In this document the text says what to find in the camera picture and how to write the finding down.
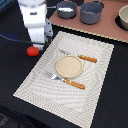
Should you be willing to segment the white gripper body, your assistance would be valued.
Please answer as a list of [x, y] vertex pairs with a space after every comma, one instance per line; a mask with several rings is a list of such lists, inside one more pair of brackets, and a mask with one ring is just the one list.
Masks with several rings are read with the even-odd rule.
[[42, 50], [49, 37], [53, 36], [52, 24], [46, 19], [46, 25], [38, 28], [29, 28], [28, 33], [33, 46], [38, 50]]

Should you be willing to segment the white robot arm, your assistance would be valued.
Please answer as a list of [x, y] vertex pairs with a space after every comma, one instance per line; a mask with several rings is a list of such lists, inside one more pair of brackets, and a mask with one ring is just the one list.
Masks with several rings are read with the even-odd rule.
[[53, 36], [52, 24], [47, 15], [46, 0], [17, 0], [33, 46], [42, 50], [48, 41], [47, 36]]

